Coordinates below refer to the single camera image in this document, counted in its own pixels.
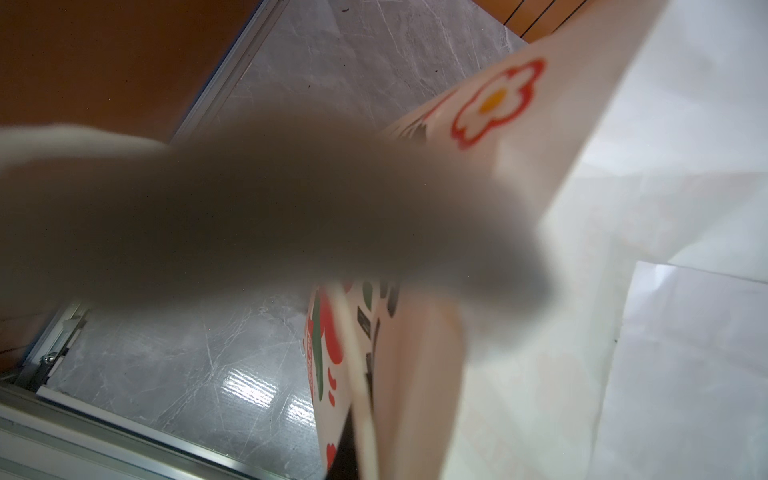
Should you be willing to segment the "white floral paper bag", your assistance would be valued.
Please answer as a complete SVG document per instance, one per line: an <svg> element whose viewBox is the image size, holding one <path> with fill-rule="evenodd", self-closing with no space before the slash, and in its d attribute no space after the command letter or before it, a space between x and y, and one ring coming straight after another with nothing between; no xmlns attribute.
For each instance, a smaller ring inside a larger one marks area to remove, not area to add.
<svg viewBox="0 0 768 480"><path fill-rule="evenodd" d="M2 129L1 299L89 312L48 389L258 478L765 478L766 3L355 15L171 145ZM377 127L341 64L406 99L411 34L483 65Z"/></svg>

